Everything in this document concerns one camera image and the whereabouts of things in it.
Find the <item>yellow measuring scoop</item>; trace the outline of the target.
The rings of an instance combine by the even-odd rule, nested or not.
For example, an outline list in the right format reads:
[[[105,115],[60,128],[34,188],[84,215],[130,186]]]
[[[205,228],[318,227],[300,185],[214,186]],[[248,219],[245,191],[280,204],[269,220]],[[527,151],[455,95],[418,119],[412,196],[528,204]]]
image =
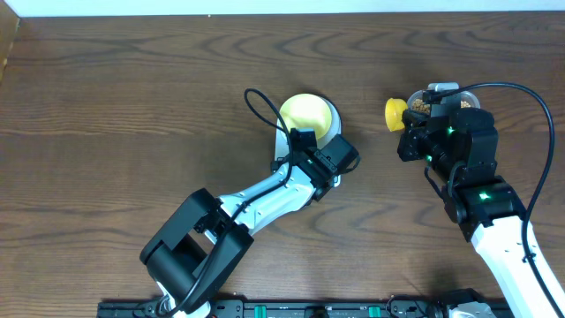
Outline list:
[[[406,101],[390,98],[385,105],[386,126],[391,132],[400,131],[404,128],[403,113],[408,109]]]

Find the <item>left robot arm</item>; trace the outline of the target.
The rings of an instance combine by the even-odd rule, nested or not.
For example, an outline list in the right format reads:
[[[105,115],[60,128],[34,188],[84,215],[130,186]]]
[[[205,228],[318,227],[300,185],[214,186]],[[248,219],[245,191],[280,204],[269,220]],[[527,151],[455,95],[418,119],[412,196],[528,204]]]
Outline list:
[[[139,259],[163,293],[155,316],[207,316],[254,234],[319,201],[358,159],[339,133],[319,143],[313,130],[291,129],[275,144],[269,177],[232,194],[195,191],[143,247]]]

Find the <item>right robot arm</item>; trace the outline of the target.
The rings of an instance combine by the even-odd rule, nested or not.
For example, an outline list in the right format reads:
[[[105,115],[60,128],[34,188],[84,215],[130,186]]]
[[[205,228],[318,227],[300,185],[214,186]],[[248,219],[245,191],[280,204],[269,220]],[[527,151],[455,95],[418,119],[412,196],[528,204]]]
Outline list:
[[[462,108],[431,117],[402,114],[398,154],[425,159],[444,181],[435,189],[465,240],[472,243],[516,317],[562,317],[564,290],[549,268],[514,188],[497,175],[493,115]]]

